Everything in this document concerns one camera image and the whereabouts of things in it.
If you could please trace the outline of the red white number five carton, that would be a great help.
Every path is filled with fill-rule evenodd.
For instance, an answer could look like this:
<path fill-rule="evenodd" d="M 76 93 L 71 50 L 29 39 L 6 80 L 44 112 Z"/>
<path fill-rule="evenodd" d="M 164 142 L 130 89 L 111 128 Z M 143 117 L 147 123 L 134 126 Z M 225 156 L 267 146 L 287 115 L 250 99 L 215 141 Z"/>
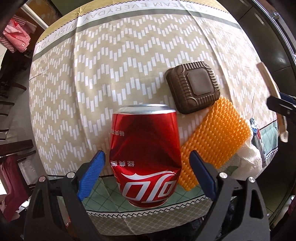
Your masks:
<path fill-rule="evenodd" d="M 284 143 L 288 142 L 288 131 L 287 131 L 287 120 L 281 112 L 284 110 L 283 100 L 280 97 L 280 92 L 278 86 L 276 85 L 273 77 L 269 73 L 266 65 L 263 62 L 258 63 L 257 69 L 259 70 L 266 86 L 269 91 L 270 96 L 267 98 L 266 105 L 269 110 L 276 113 L 277 124 L 278 124 L 278 136 L 280 140 Z"/>

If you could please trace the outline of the white toothpaste tube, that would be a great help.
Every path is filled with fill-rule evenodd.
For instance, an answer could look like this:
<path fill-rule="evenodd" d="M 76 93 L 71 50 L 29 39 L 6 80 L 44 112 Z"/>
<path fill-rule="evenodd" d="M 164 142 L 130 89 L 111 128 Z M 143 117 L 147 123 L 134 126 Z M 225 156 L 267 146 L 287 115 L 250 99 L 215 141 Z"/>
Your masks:
<path fill-rule="evenodd" d="M 264 168 L 267 165 L 266 151 L 265 151 L 263 140 L 261 138 L 260 129 L 258 128 L 254 118 L 250 119 L 250 125 L 253 132 L 252 144 L 254 144 L 255 147 L 259 150 L 260 156 L 262 159 L 262 168 Z"/>

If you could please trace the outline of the orange foam fruit net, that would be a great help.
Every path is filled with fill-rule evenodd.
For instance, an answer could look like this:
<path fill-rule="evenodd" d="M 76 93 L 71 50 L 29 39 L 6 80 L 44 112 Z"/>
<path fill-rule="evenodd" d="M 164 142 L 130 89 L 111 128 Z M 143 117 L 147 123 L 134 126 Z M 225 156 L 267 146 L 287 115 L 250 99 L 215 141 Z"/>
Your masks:
<path fill-rule="evenodd" d="M 250 137 L 245 119 L 225 97 L 219 98 L 209 109 L 201 124 L 181 147 L 182 170 L 178 184 L 186 191 L 198 185 L 189 164 L 191 151 L 197 151 L 204 162 L 221 168 Z"/>

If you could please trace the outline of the red cola can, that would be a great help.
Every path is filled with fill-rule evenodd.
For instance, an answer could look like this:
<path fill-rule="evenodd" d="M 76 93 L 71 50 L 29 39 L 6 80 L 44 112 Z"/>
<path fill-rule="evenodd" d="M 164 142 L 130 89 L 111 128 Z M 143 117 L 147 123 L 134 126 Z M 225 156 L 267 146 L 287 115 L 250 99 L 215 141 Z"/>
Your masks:
<path fill-rule="evenodd" d="M 166 203 L 182 169 L 176 111 L 165 104 L 121 107 L 112 116 L 109 162 L 130 204 Z"/>

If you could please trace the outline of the brown plastic tray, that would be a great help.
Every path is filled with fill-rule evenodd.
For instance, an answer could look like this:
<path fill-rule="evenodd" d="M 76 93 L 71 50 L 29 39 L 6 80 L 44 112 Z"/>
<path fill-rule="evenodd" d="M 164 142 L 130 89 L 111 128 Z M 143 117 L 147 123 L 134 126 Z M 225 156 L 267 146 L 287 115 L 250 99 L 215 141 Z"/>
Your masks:
<path fill-rule="evenodd" d="M 191 114 L 212 106 L 220 98 L 214 72 L 204 61 L 185 63 L 165 72 L 177 110 Z"/>

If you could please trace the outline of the patterned tablecloth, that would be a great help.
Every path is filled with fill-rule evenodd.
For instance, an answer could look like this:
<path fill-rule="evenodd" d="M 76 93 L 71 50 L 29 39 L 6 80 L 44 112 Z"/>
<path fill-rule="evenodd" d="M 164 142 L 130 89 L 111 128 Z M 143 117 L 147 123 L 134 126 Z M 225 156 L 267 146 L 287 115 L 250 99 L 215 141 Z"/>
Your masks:
<path fill-rule="evenodd" d="M 65 175 L 109 152 L 121 106 L 174 107 L 165 72 L 189 62 L 212 68 L 221 95 L 260 128 L 267 162 L 278 150 L 276 114 L 260 58 L 227 12 L 197 1 L 93 1 L 51 25 L 36 44 L 30 112 L 46 173 Z"/>

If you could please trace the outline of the pink checked apron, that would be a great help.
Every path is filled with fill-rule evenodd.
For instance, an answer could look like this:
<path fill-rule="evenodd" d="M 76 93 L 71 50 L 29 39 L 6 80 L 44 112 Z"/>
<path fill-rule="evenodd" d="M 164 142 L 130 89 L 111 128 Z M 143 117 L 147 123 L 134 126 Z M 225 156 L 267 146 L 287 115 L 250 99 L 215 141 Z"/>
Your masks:
<path fill-rule="evenodd" d="M 37 26 L 33 23 L 14 15 L 1 35 L 1 44 L 12 53 L 21 53 L 27 50 L 30 44 L 30 34 L 34 34 Z"/>

